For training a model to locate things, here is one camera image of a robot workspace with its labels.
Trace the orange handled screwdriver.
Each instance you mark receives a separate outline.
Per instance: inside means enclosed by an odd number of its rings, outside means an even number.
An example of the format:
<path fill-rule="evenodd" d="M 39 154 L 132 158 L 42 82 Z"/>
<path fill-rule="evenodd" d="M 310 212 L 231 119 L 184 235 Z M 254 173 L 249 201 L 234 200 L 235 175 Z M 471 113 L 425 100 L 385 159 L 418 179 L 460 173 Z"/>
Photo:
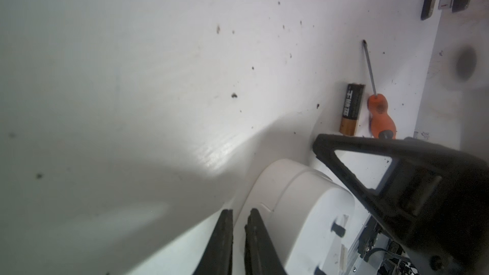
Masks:
<path fill-rule="evenodd" d="M 368 98 L 368 111 L 370 114 L 370 131 L 376 139 L 388 139 L 394 140 L 397 134 L 397 128 L 388 114 L 388 101 L 383 94 L 378 94 L 374 82 L 373 69 L 371 66 L 371 60 L 368 51 L 368 43 L 364 39 L 362 41 L 362 47 L 364 49 L 365 58 L 369 70 L 369 76 L 371 79 L 371 86 L 373 94 Z"/>

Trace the black AA battery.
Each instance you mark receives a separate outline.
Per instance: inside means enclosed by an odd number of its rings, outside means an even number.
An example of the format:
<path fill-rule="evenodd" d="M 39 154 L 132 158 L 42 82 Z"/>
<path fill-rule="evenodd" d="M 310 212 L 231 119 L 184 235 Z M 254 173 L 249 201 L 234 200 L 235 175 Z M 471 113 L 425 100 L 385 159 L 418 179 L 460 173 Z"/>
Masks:
<path fill-rule="evenodd" d="M 357 124 L 362 108 L 364 96 L 364 84 L 348 84 L 345 101 L 343 104 L 341 124 L 339 132 L 345 136 L 355 136 Z"/>

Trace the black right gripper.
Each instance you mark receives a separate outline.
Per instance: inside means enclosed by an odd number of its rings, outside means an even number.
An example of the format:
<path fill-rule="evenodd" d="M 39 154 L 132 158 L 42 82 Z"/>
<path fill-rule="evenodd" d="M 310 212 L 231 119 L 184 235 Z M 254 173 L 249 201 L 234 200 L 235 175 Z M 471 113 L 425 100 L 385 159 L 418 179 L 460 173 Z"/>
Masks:
<path fill-rule="evenodd" d="M 392 159 L 367 188 L 337 151 Z M 488 273 L 488 164 L 413 138 L 321 134 L 313 152 L 402 245 L 422 274 Z"/>

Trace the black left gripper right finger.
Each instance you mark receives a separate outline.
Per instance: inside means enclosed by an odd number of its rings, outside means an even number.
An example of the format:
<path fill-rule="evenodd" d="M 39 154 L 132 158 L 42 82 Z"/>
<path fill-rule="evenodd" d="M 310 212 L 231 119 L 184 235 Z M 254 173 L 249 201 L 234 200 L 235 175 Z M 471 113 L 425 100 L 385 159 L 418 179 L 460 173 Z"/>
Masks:
<path fill-rule="evenodd" d="M 245 274 L 286 274 L 258 209 L 251 209 L 244 229 Z"/>

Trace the white square alarm clock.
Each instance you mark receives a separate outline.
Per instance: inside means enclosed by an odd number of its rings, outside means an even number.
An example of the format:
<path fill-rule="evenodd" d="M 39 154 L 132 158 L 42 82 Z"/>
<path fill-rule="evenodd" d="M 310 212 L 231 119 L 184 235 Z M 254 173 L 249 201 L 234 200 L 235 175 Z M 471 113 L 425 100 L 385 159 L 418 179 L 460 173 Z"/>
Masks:
<path fill-rule="evenodd" d="M 253 208 L 287 274 L 341 274 L 355 200 L 325 174 L 289 159 L 269 165 L 252 187 L 234 226 L 233 274 L 244 274 L 245 225 Z"/>

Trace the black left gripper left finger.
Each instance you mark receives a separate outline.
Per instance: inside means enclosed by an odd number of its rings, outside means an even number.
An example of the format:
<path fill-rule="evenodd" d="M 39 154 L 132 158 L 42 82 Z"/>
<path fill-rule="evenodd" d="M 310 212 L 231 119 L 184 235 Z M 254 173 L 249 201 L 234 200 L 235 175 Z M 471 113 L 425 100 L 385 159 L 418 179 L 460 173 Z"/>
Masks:
<path fill-rule="evenodd" d="M 233 210 L 222 210 L 193 275 L 232 274 Z"/>

